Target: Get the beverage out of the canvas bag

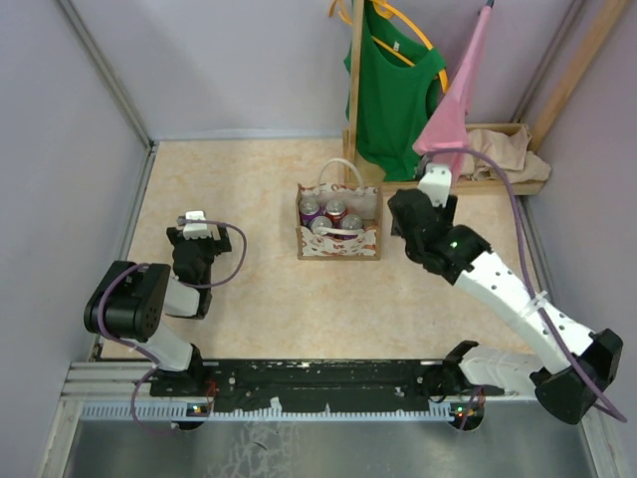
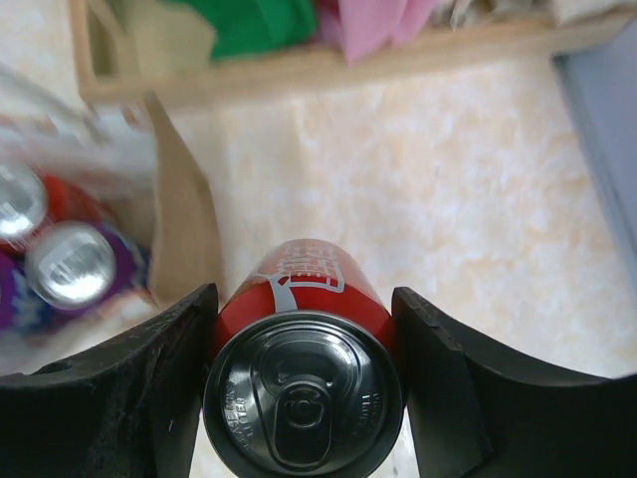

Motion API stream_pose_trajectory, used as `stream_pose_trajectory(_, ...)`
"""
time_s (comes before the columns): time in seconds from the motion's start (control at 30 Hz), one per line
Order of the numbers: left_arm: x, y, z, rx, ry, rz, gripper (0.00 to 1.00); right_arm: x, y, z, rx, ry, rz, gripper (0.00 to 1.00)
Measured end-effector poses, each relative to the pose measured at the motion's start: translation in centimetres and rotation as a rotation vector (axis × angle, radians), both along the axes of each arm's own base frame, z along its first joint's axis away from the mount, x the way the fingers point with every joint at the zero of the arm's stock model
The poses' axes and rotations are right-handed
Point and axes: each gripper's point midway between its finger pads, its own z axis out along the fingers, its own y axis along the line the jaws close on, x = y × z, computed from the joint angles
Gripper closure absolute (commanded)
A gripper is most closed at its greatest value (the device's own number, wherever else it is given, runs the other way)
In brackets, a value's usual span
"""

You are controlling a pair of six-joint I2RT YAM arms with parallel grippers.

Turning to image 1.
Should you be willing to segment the silver purple can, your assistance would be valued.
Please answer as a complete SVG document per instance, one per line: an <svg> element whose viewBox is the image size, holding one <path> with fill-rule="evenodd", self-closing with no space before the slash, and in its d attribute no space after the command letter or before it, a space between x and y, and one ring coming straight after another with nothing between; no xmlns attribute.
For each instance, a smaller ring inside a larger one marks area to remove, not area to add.
<svg viewBox="0 0 637 478"><path fill-rule="evenodd" d="M362 219L355 214L344 216L339 223L339 227L341 230L346 231L348 235L357 235L364 230Z"/></svg>

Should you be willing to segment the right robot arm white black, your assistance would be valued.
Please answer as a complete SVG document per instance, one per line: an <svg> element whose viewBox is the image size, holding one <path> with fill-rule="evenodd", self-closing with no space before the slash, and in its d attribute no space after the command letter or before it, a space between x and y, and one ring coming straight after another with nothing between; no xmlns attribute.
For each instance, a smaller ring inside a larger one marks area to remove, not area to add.
<svg viewBox="0 0 637 478"><path fill-rule="evenodd" d="M418 189L401 189L388 201L392 232L405 254L450 285L478 299L531 348L513 354L473 345L444 370L459 394L489 385L534 394L558 420L577 424L614 381L623 342L610 329L594 332L571 319L526 284L468 226L453 222L457 199L435 206Z"/></svg>

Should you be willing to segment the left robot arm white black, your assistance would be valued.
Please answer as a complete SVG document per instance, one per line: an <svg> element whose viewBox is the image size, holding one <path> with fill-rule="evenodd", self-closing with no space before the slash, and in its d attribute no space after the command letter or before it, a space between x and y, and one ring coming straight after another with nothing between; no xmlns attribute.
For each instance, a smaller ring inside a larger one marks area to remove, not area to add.
<svg viewBox="0 0 637 478"><path fill-rule="evenodd" d="M181 339L164 315L203 320L212 302L215 259L232 251L228 228L191 223L169 227L172 264L115 261L106 271L84 311L84 326L93 334L127 346L155 366L153 396L202 395L212 387L200 350Z"/></svg>

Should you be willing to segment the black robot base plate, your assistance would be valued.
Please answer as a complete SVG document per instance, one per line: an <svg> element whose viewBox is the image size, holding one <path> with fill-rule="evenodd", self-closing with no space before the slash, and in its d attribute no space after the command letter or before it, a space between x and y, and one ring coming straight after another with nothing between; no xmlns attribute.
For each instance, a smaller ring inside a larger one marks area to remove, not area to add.
<svg viewBox="0 0 637 478"><path fill-rule="evenodd" d="M289 413L427 411L431 398L472 389L456 364L420 359L219 359L150 380L153 397L202 396L216 412L264 410L274 398Z"/></svg>

